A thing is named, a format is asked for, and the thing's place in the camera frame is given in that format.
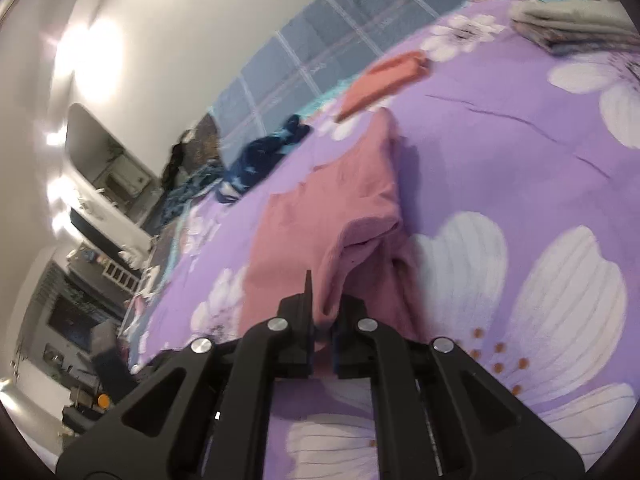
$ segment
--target dark blue cloth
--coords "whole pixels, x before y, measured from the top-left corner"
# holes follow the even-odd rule
[[[167,225],[171,220],[180,216],[185,204],[222,177],[223,172],[224,167],[219,158],[212,158],[194,171],[181,186],[178,186],[166,197],[160,225]]]
[[[227,204],[240,200],[265,179],[310,130],[308,124],[300,123],[300,116],[292,115],[281,130],[250,142],[216,185],[218,201]]]

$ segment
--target folded clothes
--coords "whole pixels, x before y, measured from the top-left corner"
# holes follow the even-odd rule
[[[421,50],[414,50],[375,64],[347,90],[335,122],[339,123],[402,86],[427,76],[428,62]]]
[[[514,22],[513,28],[521,36],[542,47],[553,56],[567,56],[568,54],[599,50],[640,52],[640,36],[630,34],[574,32],[519,22]]]
[[[396,121],[382,108],[347,153],[315,168],[296,189],[271,195],[244,279],[240,333],[301,292],[310,269],[320,333],[346,293],[405,337],[424,339],[416,262],[398,202],[397,142]]]
[[[637,36],[631,18],[620,2],[567,0],[564,2],[517,2],[510,9],[514,22],[574,32]]]
[[[300,122],[300,116],[292,115],[281,130],[250,142],[216,185],[216,199],[223,204],[240,200],[263,181],[310,130],[308,124]]]

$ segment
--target black gripper frame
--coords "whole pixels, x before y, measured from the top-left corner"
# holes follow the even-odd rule
[[[312,371],[311,277],[242,339],[196,340],[60,456],[61,480],[259,480],[275,378]],[[450,340],[420,345],[343,296],[340,378],[371,380],[380,480],[574,480],[578,453]]]

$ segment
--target orange object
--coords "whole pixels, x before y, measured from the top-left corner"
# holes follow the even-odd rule
[[[106,410],[111,405],[111,399],[107,394],[100,394],[98,396],[98,406],[100,406],[103,410]]]
[[[404,85],[429,75],[428,63],[421,50],[412,50],[372,66],[347,90],[335,122],[339,123]]]

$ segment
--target purple bedsheet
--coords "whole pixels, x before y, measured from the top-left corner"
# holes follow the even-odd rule
[[[509,27],[510,5],[476,1],[396,46],[388,56],[427,50],[432,74],[371,109],[386,105],[404,136],[430,335],[457,340],[588,467],[640,388],[640,57],[552,58]],[[191,211],[199,227],[142,326],[140,364],[199,334],[236,336],[268,196],[343,154],[372,116],[336,127],[338,106],[238,204]],[[279,382],[265,478],[376,478],[375,438],[365,381]]]

